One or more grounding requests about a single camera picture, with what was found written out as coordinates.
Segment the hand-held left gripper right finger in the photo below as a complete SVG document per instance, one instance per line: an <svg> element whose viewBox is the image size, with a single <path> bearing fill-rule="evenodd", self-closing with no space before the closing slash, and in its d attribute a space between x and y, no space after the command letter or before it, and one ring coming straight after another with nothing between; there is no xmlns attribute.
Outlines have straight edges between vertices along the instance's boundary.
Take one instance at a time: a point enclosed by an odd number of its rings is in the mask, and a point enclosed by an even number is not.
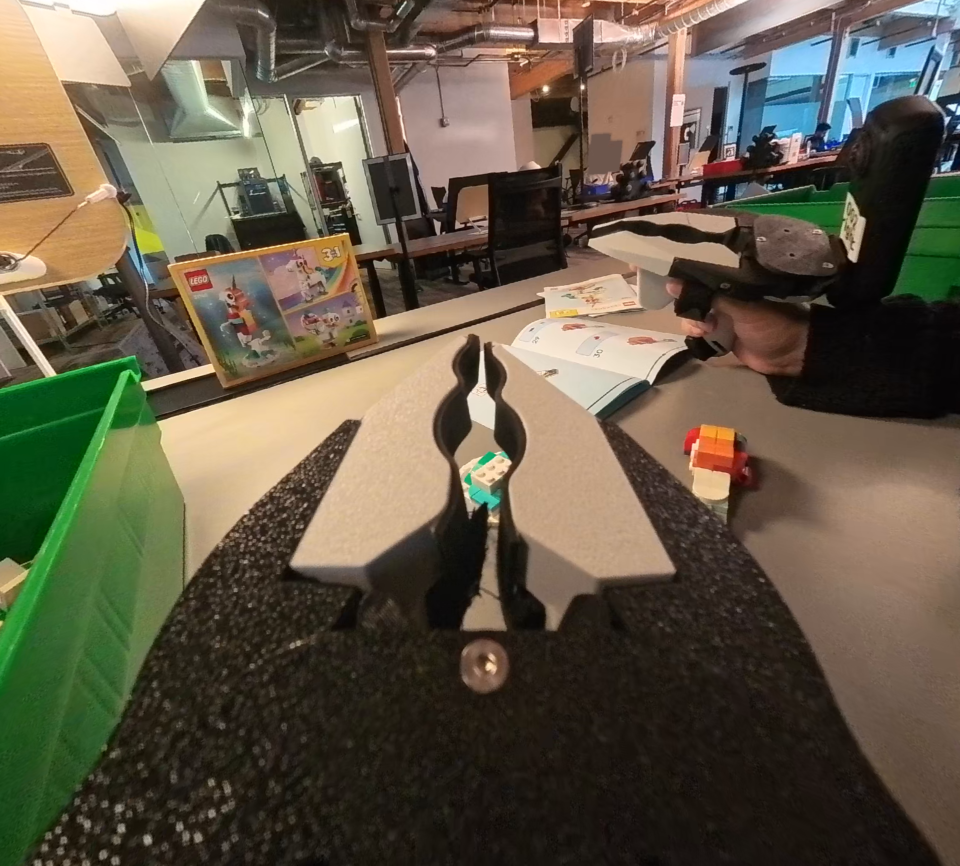
<svg viewBox="0 0 960 866"><path fill-rule="evenodd" d="M496 548L506 629L556 631L582 596L670 582L676 567L598 419L500 344L486 344L486 390L510 459Z"/></svg>

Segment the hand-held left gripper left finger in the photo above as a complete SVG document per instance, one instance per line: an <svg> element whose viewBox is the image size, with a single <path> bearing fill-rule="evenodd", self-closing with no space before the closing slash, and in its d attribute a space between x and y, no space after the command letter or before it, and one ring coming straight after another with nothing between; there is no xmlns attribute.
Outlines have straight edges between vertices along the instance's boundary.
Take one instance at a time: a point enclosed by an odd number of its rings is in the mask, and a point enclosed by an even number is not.
<svg viewBox="0 0 960 866"><path fill-rule="evenodd" d="M454 460L472 428L481 343L453 340L372 405L290 560L296 574L394 601L406 615L464 615L486 559Z"/></svg>

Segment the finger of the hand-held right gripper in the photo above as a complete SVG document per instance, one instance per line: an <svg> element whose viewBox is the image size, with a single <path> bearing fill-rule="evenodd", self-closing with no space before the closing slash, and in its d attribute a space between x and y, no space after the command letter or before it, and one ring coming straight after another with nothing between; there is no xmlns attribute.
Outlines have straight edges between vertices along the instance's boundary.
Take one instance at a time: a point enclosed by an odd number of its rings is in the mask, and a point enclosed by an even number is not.
<svg viewBox="0 0 960 866"><path fill-rule="evenodd" d="M725 245L725 231L699 228L597 228L587 245L630 264L644 310L658 311L673 301L666 291L675 261L737 268L739 254Z"/></svg>
<svg viewBox="0 0 960 866"><path fill-rule="evenodd" d="M598 240L626 235L661 238L676 244L720 243L722 235L738 229L738 218L707 212L667 212L630 216L598 228Z"/></svg>

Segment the teal brick model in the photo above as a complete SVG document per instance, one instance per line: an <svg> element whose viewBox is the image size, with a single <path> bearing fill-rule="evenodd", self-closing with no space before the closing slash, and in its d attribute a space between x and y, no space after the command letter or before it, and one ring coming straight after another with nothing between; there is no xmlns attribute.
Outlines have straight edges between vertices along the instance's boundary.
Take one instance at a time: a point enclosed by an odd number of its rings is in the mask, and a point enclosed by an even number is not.
<svg viewBox="0 0 960 866"><path fill-rule="evenodd" d="M487 522L496 527L512 462L502 450L489 451L460 467L462 497L468 515L485 509Z"/></svg>

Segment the orange toy brick model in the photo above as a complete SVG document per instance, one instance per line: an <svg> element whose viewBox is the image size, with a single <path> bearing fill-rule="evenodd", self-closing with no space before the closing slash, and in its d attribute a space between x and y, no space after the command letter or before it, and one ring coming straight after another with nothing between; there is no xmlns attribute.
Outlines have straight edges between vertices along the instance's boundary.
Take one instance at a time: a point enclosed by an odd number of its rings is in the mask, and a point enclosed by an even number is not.
<svg viewBox="0 0 960 866"><path fill-rule="evenodd" d="M703 424L690 429L684 440L692 494L728 523L734 493L753 488L758 479L745 436L730 427Z"/></svg>

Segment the green plastic bin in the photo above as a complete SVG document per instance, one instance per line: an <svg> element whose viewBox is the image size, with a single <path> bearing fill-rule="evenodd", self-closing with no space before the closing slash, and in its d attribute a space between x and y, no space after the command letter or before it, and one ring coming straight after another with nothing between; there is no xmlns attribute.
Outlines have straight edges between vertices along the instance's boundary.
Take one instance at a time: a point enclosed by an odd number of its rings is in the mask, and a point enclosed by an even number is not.
<svg viewBox="0 0 960 866"><path fill-rule="evenodd" d="M186 581L185 500L134 358L2 390L1 861L95 766Z"/></svg>
<svg viewBox="0 0 960 866"><path fill-rule="evenodd" d="M846 183L825 190L813 185L726 202L788 217L838 232L843 216ZM926 302L957 301L959 289L959 174L933 176L903 260L894 296L917 296Z"/></svg>

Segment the yellow toy brick set box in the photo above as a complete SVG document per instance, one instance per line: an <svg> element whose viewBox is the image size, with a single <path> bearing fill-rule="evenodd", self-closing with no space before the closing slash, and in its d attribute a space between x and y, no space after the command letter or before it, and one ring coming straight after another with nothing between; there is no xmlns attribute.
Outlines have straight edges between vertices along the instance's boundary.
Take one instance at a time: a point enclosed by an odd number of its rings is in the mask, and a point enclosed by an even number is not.
<svg viewBox="0 0 960 866"><path fill-rule="evenodd" d="M344 234L178 262L170 274L228 390L378 342Z"/></svg>

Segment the person's right hand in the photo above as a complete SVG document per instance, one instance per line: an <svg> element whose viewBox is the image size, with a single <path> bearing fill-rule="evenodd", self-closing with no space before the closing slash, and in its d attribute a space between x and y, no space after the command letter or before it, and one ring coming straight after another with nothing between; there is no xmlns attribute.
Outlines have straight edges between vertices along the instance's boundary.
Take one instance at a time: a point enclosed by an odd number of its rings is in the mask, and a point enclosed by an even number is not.
<svg viewBox="0 0 960 866"><path fill-rule="evenodd" d="M703 320L679 322L687 336L719 337L728 354L761 375L798 378L803 372L810 336L806 307L714 296Z"/></svg>

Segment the long wooden table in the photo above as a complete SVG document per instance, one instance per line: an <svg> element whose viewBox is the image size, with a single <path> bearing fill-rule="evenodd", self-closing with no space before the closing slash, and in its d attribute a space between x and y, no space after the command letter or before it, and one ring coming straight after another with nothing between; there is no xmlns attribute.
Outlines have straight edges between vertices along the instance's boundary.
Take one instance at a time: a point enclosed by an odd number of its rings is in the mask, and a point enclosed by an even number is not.
<svg viewBox="0 0 960 866"><path fill-rule="evenodd" d="M595 226L610 223L640 210L668 212L673 210L679 195L671 192L625 202L605 202L583 210L564 210L560 213L560 226L582 227L588 234ZM474 252L485 247L489 231L486 227L467 227L452 233L409 240L406 247L398 244L366 244L353 248L357 265L366 272L371 304L377 319L387 316L376 262L398 264L433 256L446 256L462 252Z"/></svg>

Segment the closed yellow-cornered instruction booklet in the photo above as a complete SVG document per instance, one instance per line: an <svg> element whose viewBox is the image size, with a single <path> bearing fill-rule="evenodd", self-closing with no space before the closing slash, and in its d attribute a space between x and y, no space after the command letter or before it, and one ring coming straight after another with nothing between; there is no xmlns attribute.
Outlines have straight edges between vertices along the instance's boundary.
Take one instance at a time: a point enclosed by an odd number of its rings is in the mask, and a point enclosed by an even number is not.
<svg viewBox="0 0 960 866"><path fill-rule="evenodd" d="M599 318L642 310L637 286L621 274L547 287L538 296L547 319Z"/></svg>

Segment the open pale blue instruction booklet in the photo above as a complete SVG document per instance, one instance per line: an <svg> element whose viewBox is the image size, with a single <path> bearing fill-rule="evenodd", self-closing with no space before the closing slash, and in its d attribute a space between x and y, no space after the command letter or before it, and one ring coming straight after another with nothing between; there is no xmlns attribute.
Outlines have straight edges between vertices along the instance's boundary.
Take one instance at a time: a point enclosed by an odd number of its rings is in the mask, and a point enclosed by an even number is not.
<svg viewBox="0 0 960 866"><path fill-rule="evenodd" d="M681 337L586 317L534 321L506 350L602 420L690 358Z"/></svg>

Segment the black office chair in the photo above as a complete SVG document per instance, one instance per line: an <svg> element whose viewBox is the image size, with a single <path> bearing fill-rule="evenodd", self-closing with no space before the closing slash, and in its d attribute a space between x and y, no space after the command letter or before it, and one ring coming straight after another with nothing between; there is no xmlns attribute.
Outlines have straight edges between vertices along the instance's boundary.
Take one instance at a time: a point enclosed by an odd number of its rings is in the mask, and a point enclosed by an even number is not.
<svg viewBox="0 0 960 866"><path fill-rule="evenodd" d="M485 288L564 270L562 167L490 174L487 180Z"/></svg>

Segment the monitor on floor stand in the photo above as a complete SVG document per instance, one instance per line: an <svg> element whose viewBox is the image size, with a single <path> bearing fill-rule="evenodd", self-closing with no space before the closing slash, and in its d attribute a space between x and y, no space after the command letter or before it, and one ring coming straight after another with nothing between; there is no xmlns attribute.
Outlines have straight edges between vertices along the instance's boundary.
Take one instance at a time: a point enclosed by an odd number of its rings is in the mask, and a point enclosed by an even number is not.
<svg viewBox="0 0 960 866"><path fill-rule="evenodd" d="M419 221L423 210L412 157L409 152L372 157L363 167L375 221L387 242L400 248L397 270L404 308L416 309L420 303L407 225Z"/></svg>

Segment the black equipment cart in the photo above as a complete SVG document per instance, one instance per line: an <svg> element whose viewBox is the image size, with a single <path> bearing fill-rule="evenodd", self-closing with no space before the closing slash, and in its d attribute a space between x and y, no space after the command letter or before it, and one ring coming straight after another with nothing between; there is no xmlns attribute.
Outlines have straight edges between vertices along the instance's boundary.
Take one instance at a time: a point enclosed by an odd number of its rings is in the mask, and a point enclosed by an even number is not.
<svg viewBox="0 0 960 866"><path fill-rule="evenodd" d="M239 169L235 181L217 182L217 192L240 251L308 239L286 176L261 176L256 167Z"/></svg>

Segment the silver ventilation duct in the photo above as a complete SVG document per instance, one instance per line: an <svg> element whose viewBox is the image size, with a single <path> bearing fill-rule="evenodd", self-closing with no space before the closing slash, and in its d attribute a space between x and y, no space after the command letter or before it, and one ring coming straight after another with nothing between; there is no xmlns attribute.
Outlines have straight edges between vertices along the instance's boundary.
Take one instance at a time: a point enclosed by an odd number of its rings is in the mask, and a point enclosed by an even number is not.
<svg viewBox="0 0 960 866"><path fill-rule="evenodd" d="M361 8L384 7L384 0L319 0L318 10L328 8L330 1L341 4L346 31L364 36L380 34L384 38L402 31L416 5L414 0L401 0L390 7L390 15L386 20L374 20L366 16ZM363 67L370 64L364 47L344 45L326 28L319 30L319 37L316 39L280 39L276 18L261 0L218 2L222 11L252 33L251 65L258 81L276 83L326 64L338 67ZM395 47L386 45L385 49L389 64L426 65L436 62L443 55L483 45L525 48L537 38L535 28L484 23L425 44Z"/></svg>

